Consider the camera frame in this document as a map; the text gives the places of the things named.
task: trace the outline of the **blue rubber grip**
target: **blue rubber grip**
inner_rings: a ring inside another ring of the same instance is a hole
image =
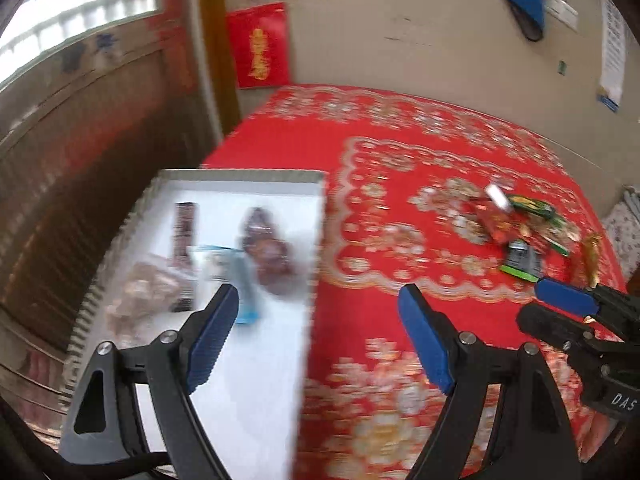
[[[454,380],[449,373],[447,352],[420,305],[405,287],[398,294],[398,312],[427,378],[444,394],[449,394]]]
[[[189,395],[209,379],[237,315],[238,291],[235,287],[230,287],[207,319],[195,343],[191,345],[186,380]]]
[[[581,288],[558,282],[553,278],[542,278],[534,285],[536,298],[575,316],[594,316],[599,307],[593,296]]]

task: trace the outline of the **silver bolt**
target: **silver bolt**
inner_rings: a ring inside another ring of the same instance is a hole
[[[173,343],[178,339],[178,333],[175,330],[167,330],[160,334],[160,342],[164,344]]]
[[[460,335],[458,337],[460,338],[460,342],[463,345],[473,345],[476,341],[478,341],[476,334],[474,334],[473,332],[460,332]]]
[[[100,355],[107,355],[109,352],[111,352],[112,348],[113,344],[111,344],[109,341],[103,341],[98,345],[97,352]]]
[[[524,351],[529,355],[535,355],[540,352],[540,348],[533,343],[524,343]]]

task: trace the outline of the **table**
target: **table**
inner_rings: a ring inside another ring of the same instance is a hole
[[[542,138],[516,124],[433,100],[327,86],[283,88],[204,163],[210,168],[328,172],[318,296],[295,461],[296,478],[402,479],[444,396],[426,380],[402,328],[396,294],[415,282],[435,310],[486,343],[527,340],[515,316],[532,287],[497,267],[502,251],[460,200],[490,182],[553,203],[582,234],[602,227]],[[564,278],[562,256],[545,272]],[[602,282],[624,290],[604,237]],[[601,328],[598,336],[609,337]],[[578,402],[561,352],[542,351],[581,456],[606,421]],[[489,389],[467,462],[486,449],[498,387]]]

